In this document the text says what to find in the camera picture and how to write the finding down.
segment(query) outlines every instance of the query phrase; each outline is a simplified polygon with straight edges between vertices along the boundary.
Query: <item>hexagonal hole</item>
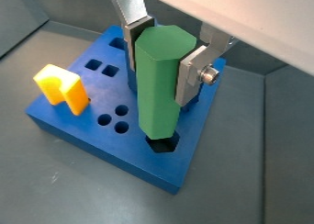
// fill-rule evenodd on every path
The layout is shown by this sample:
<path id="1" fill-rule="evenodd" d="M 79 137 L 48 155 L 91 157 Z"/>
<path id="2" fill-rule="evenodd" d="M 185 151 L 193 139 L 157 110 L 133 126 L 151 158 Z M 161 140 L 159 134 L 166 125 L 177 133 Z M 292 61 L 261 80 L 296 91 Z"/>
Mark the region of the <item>hexagonal hole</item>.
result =
<path id="1" fill-rule="evenodd" d="M 174 132 L 173 136 L 167 139 L 151 140 L 146 136 L 146 141 L 155 153 L 174 152 L 179 140 L 181 140 L 181 136 L 177 133 L 177 131 Z"/>

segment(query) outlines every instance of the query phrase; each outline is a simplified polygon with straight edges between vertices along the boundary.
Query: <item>round hole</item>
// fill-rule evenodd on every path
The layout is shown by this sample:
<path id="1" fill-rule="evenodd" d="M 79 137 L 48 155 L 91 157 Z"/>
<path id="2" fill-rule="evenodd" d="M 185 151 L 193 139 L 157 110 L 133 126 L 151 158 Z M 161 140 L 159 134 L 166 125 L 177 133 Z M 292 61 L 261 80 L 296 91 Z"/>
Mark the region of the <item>round hole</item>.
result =
<path id="1" fill-rule="evenodd" d="M 129 107 L 125 106 L 125 105 L 118 106 L 116 109 L 115 109 L 115 114 L 119 117 L 125 116 L 127 114 L 127 112 L 129 112 Z"/>
<path id="2" fill-rule="evenodd" d="M 112 122 L 112 117 L 108 114 L 103 114 L 99 118 L 98 118 L 98 124 L 102 126 L 108 125 Z"/>
<path id="3" fill-rule="evenodd" d="M 126 122 L 118 122 L 114 129 L 120 134 L 126 133 L 129 131 L 129 124 Z"/>

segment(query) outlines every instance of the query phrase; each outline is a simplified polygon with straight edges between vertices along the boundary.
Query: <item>yellow block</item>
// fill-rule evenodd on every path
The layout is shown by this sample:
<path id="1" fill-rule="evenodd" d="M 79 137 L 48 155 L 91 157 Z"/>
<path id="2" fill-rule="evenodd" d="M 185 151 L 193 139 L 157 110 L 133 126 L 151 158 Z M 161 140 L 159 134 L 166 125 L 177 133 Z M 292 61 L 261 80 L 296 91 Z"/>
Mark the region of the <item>yellow block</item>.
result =
<path id="1" fill-rule="evenodd" d="M 66 101 L 71 112 L 79 116 L 90 103 L 82 77 L 76 73 L 48 64 L 34 79 L 50 103 L 58 105 Z"/>

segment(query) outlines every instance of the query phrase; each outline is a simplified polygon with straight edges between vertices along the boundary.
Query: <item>green hexagonal prism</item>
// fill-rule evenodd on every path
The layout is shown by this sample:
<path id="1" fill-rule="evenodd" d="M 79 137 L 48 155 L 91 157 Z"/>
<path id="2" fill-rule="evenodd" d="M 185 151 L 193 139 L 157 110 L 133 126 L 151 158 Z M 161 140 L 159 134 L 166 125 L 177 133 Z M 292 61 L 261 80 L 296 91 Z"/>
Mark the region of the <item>green hexagonal prism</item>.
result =
<path id="1" fill-rule="evenodd" d="M 174 99 L 179 60 L 195 44 L 177 26 L 147 28 L 135 42 L 139 121 L 151 140 L 173 136 L 181 112 Z"/>

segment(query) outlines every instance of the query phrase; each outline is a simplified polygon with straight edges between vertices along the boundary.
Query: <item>blue foam block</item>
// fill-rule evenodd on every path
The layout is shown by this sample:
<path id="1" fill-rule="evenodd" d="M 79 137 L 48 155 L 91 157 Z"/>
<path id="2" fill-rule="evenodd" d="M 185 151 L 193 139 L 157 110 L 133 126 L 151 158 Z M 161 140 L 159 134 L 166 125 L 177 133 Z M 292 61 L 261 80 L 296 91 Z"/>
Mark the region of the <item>blue foam block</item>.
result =
<path id="1" fill-rule="evenodd" d="M 44 95 L 26 113 L 56 137 L 177 194 L 185 182 L 218 85 L 205 86 L 199 102 L 181 113 L 175 130 L 181 139 L 175 151 L 155 153 L 139 128 L 137 95 L 127 86 L 122 38 L 122 29 L 110 27 L 68 67 L 82 77 L 91 98 L 83 114 L 74 116 L 66 103 L 52 106 Z M 215 66 L 222 72 L 225 60 L 218 59 Z"/>

